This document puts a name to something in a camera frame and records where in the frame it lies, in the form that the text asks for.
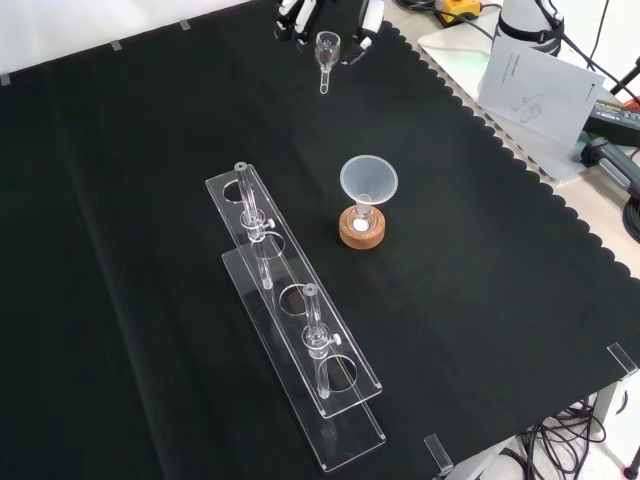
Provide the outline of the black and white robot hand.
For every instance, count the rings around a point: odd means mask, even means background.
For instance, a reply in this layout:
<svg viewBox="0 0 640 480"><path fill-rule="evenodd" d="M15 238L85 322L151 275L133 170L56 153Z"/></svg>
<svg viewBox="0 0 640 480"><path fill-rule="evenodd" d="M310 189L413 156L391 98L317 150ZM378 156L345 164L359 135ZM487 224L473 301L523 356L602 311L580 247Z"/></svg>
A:
<svg viewBox="0 0 640 480"><path fill-rule="evenodd" d="M321 0L275 1L274 35L281 41L296 41L306 45L324 8ZM356 63L373 44L384 20L384 2L366 0L361 4L359 23L346 47L342 48L340 62Z"/></svg>

